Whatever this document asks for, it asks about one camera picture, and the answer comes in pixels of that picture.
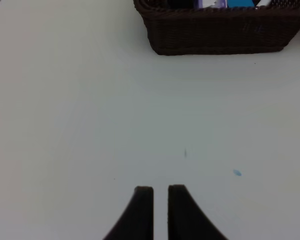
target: white table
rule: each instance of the white table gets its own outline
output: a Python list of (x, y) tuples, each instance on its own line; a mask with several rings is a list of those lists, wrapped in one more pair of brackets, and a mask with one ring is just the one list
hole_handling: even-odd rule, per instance
[(102, 239), (138, 185), (166, 240), (171, 184), (229, 240), (300, 239), (300, 33), (158, 56), (132, 2), (1, 1), (0, 240)]

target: wicker basket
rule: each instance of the wicker basket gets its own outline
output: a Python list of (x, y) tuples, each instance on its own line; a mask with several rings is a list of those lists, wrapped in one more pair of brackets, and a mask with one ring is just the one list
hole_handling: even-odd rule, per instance
[(300, 0), (270, 6), (171, 9), (166, 0), (134, 0), (159, 55), (281, 51), (300, 29)]

